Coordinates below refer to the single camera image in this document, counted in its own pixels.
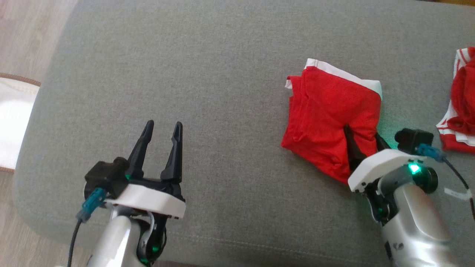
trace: black cable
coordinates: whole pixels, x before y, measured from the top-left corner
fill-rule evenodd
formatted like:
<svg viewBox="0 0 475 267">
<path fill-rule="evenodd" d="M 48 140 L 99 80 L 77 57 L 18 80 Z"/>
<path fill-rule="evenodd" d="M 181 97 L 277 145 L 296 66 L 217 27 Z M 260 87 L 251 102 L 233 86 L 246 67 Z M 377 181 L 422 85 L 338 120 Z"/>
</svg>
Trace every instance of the black cable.
<svg viewBox="0 0 475 267">
<path fill-rule="evenodd" d="M 446 157 L 443 158 L 443 161 L 449 166 L 450 169 L 452 169 L 455 173 L 455 175 L 460 179 L 460 181 L 462 182 L 462 184 L 464 184 L 465 186 L 465 189 L 469 190 L 470 187 L 468 187 L 468 184 L 467 182 L 465 181 L 465 179 L 462 177 L 462 175 L 457 171 L 457 169 L 448 161 L 448 159 Z M 472 217 L 474 218 L 475 220 L 475 207 L 474 207 L 474 199 L 473 197 L 470 198 L 470 209 L 472 210 Z"/>
<path fill-rule="evenodd" d="M 73 250 L 74 250 L 74 243 L 76 242 L 77 232 L 79 231 L 79 226 L 81 226 L 83 220 L 78 219 L 76 223 L 76 227 L 74 227 L 73 237 L 71 238 L 71 245 L 69 245 L 69 254 L 67 257 L 67 267 L 71 267 L 71 263 L 73 262 Z"/>
</svg>

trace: red stripe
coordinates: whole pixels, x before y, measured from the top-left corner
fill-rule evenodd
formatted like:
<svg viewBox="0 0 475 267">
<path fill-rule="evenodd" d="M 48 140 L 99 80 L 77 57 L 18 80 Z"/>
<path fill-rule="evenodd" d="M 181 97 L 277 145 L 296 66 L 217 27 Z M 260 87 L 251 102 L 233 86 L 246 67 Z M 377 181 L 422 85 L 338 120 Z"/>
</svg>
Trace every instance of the red stripe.
<svg viewBox="0 0 475 267">
<path fill-rule="evenodd" d="M 464 53 L 462 53 L 462 49 L 459 49 L 458 51 L 460 51 L 460 55 L 462 56 L 462 59 L 464 60 L 465 64 L 467 64 L 468 62 L 464 57 Z"/>
</svg>

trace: gray fabric surface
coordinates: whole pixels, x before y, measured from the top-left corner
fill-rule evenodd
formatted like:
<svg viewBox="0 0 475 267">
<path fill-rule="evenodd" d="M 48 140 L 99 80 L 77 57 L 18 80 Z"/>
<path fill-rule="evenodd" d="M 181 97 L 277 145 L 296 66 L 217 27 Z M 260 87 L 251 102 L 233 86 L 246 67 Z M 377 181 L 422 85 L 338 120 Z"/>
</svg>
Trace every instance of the gray fabric surface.
<svg viewBox="0 0 475 267">
<path fill-rule="evenodd" d="M 19 213 L 38 233 L 68 243 L 85 173 L 98 160 L 127 156 L 153 119 L 144 171 L 158 177 L 180 120 L 187 211 L 167 225 L 162 259 L 385 266 L 366 200 L 280 147 L 291 94 L 285 79 L 314 57 L 380 80 L 383 137 L 402 127 L 436 134 L 455 50 L 474 41 L 474 15 L 416 1 L 82 0 L 33 108 L 15 173 Z M 473 157 L 449 157 L 475 186 Z M 433 165 L 440 188 L 431 198 L 468 266 L 469 206 L 442 190 L 462 185 Z M 78 244 L 91 247 L 108 217 L 96 212 Z"/>
</svg>

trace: folded red garment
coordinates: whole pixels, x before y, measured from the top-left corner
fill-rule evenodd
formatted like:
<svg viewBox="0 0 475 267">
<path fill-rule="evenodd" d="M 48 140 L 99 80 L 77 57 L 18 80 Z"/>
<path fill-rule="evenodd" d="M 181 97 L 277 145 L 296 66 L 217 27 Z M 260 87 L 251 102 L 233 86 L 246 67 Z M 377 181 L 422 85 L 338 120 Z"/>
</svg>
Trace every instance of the folded red garment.
<svg viewBox="0 0 475 267">
<path fill-rule="evenodd" d="M 343 127 L 348 124 L 366 156 L 377 152 L 379 81 L 361 80 L 328 63 L 308 59 L 302 76 L 290 76 L 293 96 L 282 146 L 346 183 L 350 176 Z"/>
<path fill-rule="evenodd" d="M 469 48 L 470 57 L 475 57 L 475 48 Z M 450 129 L 475 135 L 475 60 L 461 67 L 452 83 L 452 106 L 458 116 L 447 121 Z"/>
</svg>

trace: white cable tag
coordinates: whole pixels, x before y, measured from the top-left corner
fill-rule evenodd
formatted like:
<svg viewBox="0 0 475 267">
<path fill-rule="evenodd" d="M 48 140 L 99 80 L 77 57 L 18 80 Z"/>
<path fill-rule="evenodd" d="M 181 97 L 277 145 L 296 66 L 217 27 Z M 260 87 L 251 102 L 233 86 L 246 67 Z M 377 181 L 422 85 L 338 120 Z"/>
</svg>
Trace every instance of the white cable tag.
<svg viewBox="0 0 475 267">
<path fill-rule="evenodd" d="M 449 188 L 444 188 L 444 193 L 465 201 L 469 200 L 472 197 L 472 192 L 470 191 L 470 189 L 467 190 L 467 193 L 464 194 L 455 192 L 453 190 L 450 190 Z"/>
</svg>

